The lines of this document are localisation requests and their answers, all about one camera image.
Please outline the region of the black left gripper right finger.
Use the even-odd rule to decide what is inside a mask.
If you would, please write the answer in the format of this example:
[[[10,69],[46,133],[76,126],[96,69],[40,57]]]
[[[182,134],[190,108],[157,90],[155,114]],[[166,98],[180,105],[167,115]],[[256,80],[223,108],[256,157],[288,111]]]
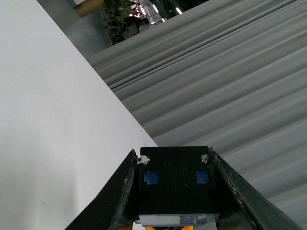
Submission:
[[[279,208],[264,198],[249,182],[209,148],[220,216],[218,230],[301,230]]]

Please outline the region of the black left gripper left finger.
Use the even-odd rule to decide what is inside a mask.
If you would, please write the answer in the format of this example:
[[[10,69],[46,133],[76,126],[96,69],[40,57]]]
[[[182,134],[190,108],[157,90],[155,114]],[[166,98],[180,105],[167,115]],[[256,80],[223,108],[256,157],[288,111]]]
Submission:
[[[131,150],[93,201],[67,230],[131,230],[136,217],[137,155]]]

